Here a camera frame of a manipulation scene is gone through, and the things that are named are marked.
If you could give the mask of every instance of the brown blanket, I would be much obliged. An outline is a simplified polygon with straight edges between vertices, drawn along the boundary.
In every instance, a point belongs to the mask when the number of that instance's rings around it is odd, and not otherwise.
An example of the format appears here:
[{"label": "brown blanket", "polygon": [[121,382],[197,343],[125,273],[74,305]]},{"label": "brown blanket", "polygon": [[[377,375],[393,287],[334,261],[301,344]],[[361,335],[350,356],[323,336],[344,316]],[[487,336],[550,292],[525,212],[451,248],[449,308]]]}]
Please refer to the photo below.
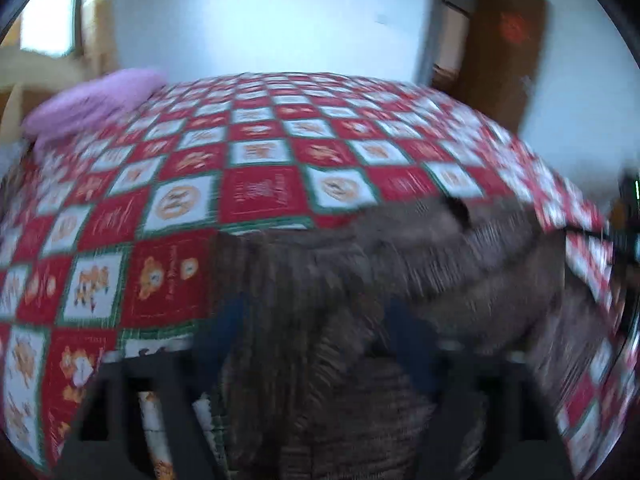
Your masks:
[{"label": "brown blanket", "polygon": [[229,294],[251,303],[222,384],[240,473],[405,475],[433,406],[367,353],[391,294],[477,351],[525,351],[555,405],[606,336],[586,286],[565,280],[564,234],[516,202],[389,204],[336,230],[219,234],[212,250],[212,312]]}]

